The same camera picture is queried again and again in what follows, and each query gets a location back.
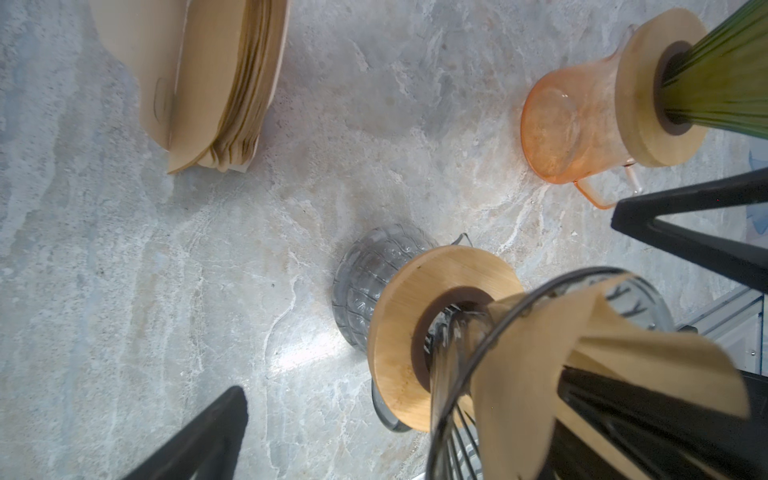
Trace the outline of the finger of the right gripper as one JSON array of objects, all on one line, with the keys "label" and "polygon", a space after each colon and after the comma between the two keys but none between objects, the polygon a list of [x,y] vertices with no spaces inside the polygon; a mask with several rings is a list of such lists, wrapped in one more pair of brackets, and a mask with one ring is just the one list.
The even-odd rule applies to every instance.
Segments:
[{"label": "finger of the right gripper", "polygon": [[765,169],[619,201],[611,228],[635,240],[767,292],[767,250],[662,221],[664,215],[767,201]]},{"label": "finger of the right gripper", "polygon": [[558,396],[588,432],[651,479],[764,479],[767,379],[741,374],[745,418],[567,367]]}]

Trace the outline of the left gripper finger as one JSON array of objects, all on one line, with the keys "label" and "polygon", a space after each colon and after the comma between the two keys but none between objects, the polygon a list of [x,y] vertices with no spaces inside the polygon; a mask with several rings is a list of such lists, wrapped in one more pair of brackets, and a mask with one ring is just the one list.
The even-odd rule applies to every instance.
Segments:
[{"label": "left gripper finger", "polygon": [[247,423],[245,392],[232,386],[126,477],[232,479]]}]

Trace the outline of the grey glass dripper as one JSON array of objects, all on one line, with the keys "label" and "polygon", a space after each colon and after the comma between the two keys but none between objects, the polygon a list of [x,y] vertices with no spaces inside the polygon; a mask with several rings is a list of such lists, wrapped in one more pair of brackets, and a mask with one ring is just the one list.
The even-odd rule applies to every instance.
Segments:
[{"label": "grey glass dripper", "polygon": [[619,283],[605,298],[620,316],[645,330],[674,331],[672,315],[659,292],[645,279],[614,267],[576,270],[530,293],[515,294],[497,316],[491,315],[489,307],[469,301],[445,308],[430,336],[431,446],[426,478],[483,478],[470,383],[502,330],[549,300],[613,279]]}]

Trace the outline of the orange glass carafe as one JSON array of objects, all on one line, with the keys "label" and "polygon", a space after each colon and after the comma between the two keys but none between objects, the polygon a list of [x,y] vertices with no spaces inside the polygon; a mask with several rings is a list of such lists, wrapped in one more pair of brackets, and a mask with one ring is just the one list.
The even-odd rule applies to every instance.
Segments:
[{"label": "orange glass carafe", "polygon": [[524,157],[542,180],[573,185],[594,207],[619,201],[590,179],[621,168],[633,195],[643,192],[618,129],[615,87],[619,63],[638,29],[630,25],[609,56],[554,70],[531,89],[523,106],[520,140]]}]

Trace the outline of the green glass dripper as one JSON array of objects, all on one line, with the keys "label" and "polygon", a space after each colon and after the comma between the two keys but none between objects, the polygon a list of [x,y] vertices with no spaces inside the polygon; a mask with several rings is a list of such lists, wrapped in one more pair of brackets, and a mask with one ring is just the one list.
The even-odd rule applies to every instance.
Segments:
[{"label": "green glass dripper", "polygon": [[660,86],[664,115],[767,137],[767,2],[751,0],[687,51],[672,57]]}]

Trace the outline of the grey glass carafe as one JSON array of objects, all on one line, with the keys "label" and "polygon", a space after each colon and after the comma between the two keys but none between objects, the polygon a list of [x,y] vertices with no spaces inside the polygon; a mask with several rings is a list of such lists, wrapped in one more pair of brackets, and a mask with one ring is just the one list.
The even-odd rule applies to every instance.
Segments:
[{"label": "grey glass carafe", "polygon": [[[337,328],[352,347],[367,354],[374,309],[384,289],[409,261],[436,247],[436,241],[424,230],[410,223],[395,223],[370,230],[347,250],[334,276],[332,310]],[[481,313],[475,307],[467,302],[451,304],[436,316],[424,345],[428,366],[438,326],[448,325],[459,313]],[[371,397],[379,421],[392,432],[412,430],[387,407],[372,375]]]}]

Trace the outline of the coffee filter pack orange clip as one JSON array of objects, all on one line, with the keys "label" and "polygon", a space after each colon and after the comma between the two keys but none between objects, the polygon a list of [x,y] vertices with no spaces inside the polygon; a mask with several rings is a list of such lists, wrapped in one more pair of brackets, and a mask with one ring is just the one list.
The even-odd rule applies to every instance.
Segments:
[{"label": "coffee filter pack orange clip", "polygon": [[139,122],[191,166],[244,172],[273,101],[287,1],[93,1],[104,47],[135,76]]}]

